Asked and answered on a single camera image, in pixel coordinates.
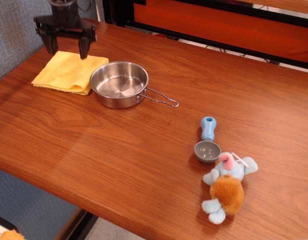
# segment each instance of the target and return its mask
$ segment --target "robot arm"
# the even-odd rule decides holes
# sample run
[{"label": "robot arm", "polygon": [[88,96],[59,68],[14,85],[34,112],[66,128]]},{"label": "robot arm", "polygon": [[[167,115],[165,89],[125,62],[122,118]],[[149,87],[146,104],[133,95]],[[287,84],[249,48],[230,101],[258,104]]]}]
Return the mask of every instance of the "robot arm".
[{"label": "robot arm", "polygon": [[96,26],[83,20],[78,14],[77,0],[48,0],[53,15],[37,16],[36,32],[42,38],[47,51],[54,55],[58,50],[57,37],[79,40],[80,58],[87,57],[90,44],[97,40]]}]

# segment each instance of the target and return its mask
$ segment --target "orange panel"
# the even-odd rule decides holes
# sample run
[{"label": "orange panel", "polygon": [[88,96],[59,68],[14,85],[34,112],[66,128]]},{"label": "orange panel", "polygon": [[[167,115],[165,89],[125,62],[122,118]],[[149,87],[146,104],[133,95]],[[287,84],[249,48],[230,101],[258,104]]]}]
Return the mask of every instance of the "orange panel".
[{"label": "orange panel", "polygon": [[308,63],[308,28],[172,0],[134,4],[135,21]]}]

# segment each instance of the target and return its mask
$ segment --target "plush ear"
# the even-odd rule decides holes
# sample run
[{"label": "plush ear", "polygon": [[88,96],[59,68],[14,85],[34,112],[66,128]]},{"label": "plush ear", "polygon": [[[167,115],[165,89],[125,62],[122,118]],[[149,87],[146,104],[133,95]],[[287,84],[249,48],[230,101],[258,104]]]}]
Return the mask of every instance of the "plush ear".
[{"label": "plush ear", "polygon": [[221,155],[219,155],[219,160],[223,162],[223,167],[226,170],[231,170],[234,164],[234,158],[233,155],[229,152],[224,152]]}]

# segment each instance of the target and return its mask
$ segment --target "stainless steel pot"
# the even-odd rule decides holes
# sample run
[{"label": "stainless steel pot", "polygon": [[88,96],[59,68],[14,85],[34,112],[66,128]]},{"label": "stainless steel pot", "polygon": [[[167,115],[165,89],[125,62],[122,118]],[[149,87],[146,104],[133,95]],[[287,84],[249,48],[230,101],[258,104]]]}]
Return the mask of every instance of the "stainless steel pot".
[{"label": "stainless steel pot", "polygon": [[[165,94],[148,88],[148,81],[148,74],[141,66],[128,61],[114,61],[97,68],[90,76],[89,83],[99,101],[109,108],[129,108],[140,103],[144,98],[174,108],[179,106],[177,101],[168,98]],[[163,95],[175,104],[145,96],[147,90]]]}]

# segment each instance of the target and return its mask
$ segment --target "orange object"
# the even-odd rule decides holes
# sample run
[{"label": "orange object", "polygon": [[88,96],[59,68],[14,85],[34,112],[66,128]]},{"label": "orange object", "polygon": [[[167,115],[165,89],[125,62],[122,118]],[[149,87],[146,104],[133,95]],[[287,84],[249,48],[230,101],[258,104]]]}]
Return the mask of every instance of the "orange object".
[{"label": "orange object", "polygon": [[212,199],[218,199],[226,215],[235,215],[240,210],[244,200],[244,190],[239,179],[232,175],[221,176],[210,186]]},{"label": "orange object", "polygon": [[308,28],[173,0],[134,4],[135,21],[308,63]]},{"label": "orange object", "polygon": [[25,240],[25,238],[16,230],[10,230],[4,232],[0,240]]}]

